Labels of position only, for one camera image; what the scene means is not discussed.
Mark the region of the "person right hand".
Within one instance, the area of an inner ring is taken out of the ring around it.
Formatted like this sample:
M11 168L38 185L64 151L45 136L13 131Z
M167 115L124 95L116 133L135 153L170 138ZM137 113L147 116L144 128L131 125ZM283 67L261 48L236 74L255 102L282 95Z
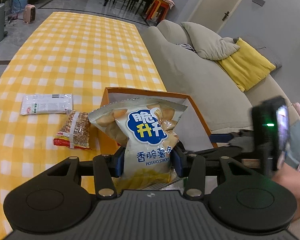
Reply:
M282 167L273 175L272 180L279 185L287 188L296 198L297 211L293 221L300 218L300 172L287 165L282 164Z

